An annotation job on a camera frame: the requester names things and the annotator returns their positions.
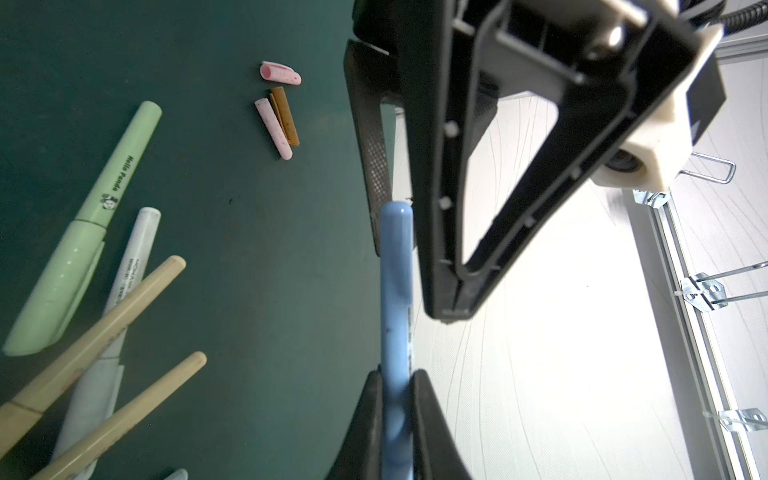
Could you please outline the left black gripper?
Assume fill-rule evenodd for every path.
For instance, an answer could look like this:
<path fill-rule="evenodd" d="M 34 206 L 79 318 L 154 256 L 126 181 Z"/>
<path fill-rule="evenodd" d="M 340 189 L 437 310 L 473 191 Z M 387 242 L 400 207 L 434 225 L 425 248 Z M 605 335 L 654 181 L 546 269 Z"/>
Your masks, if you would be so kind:
<path fill-rule="evenodd" d="M 700 41 L 655 1 L 356 1 L 358 39 L 397 56 L 423 307 L 472 318 L 550 216 L 693 68 Z M 552 102 L 555 125 L 470 257 L 470 157 L 501 98 Z M 725 103 L 709 58 L 686 100 L 697 142 Z"/>

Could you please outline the pale pink pen cap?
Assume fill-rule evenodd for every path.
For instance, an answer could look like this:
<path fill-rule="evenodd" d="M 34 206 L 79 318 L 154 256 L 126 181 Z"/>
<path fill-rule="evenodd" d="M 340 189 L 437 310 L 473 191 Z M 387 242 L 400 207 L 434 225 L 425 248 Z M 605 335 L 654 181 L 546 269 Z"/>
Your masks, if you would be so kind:
<path fill-rule="evenodd" d="M 286 161 L 291 160 L 293 151 L 270 101 L 267 98 L 261 98 L 254 102 L 254 106 L 262 119 L 280 158 Z"/>

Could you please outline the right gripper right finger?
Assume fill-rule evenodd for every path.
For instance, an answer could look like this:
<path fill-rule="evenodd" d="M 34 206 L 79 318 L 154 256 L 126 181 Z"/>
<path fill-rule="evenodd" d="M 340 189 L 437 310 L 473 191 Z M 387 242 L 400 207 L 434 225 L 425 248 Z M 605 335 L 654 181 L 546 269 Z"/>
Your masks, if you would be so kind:
<path fill-rule="evenodd" d="M 471 479 L 443 415 L 428 373 L 410 381 L 415 479 Z"/>

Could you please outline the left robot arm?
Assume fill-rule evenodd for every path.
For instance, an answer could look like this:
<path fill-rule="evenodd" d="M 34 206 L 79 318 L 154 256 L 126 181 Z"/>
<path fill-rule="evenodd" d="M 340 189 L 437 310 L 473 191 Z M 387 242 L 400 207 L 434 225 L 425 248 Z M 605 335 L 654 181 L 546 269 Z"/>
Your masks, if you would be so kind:
<path fill-rule="evenodd" d="M 587 180 L 664 191 L 724 102 L 715 51 L 767 5 L 700 1 L 358 1 L 344 71 L 373 239 L 392 198 L 380 108 L 407 118 L 425 312 L 472 318 L 544 223 Z M 469 160 L 502 99 L 556 121 L 470 256 Z"/>

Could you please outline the lavender white pen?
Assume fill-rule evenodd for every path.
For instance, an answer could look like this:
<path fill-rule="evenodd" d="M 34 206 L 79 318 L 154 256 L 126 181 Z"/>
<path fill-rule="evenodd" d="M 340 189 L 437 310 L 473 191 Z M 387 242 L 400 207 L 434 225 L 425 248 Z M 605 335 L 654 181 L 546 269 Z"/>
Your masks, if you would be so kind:
<path fill-rule="evenodd" d="M 188 471 L 184 468 L 173 471 L 170 475 L 164 478 L 164 480 L 188 480 Z"/>

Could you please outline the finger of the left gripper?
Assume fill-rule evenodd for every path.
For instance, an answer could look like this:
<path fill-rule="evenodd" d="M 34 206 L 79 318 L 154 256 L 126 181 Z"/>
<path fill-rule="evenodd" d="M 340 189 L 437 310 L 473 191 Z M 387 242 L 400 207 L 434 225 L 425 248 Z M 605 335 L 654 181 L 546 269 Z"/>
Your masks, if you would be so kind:
<path fill-rule="evenodd" d="M 384 126 L 380 107 L 403 105 L 396 60 L 374 47 L 350 40 L 344 56 L 344 74 L 357 138 L 371 231 L 380 251 L 383 206 L 392 200 Z"/>

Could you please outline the blue pen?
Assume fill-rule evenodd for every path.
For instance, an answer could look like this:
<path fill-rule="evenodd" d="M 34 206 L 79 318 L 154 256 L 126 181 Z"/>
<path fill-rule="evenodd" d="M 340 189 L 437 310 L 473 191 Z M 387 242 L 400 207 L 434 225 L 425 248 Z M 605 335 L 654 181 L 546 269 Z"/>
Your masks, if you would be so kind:
<path fill-rule="evenodd" d="M 381 373 L 383 434 L 381 477 L 411 479 L 411 308 L 413 305 L 413 211 L 391 201 L 380 217 Z"/>

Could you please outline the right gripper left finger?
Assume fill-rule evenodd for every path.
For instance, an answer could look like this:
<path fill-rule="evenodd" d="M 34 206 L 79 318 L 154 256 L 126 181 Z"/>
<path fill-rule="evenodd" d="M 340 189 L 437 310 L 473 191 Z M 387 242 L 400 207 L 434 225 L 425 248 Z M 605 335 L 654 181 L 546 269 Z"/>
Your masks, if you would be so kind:
<path fill-rule="evenodd" d="M 326 479 L 381 478 L 383 380 L 371 371 L 364 383 L 345 438 Z"/>

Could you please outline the brown pen cap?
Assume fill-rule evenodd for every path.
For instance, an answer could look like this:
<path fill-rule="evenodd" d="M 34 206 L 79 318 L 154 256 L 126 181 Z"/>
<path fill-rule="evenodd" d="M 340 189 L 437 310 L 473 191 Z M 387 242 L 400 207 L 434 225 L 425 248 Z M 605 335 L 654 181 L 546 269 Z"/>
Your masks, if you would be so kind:
<path fill-rule="evenodd" d="M 283 87 L 275 87 L 270 89 L 270 102 L 288 143 L 291 146 L 299 146 L 299 135 L 296 129 L 287 95 Z"/>

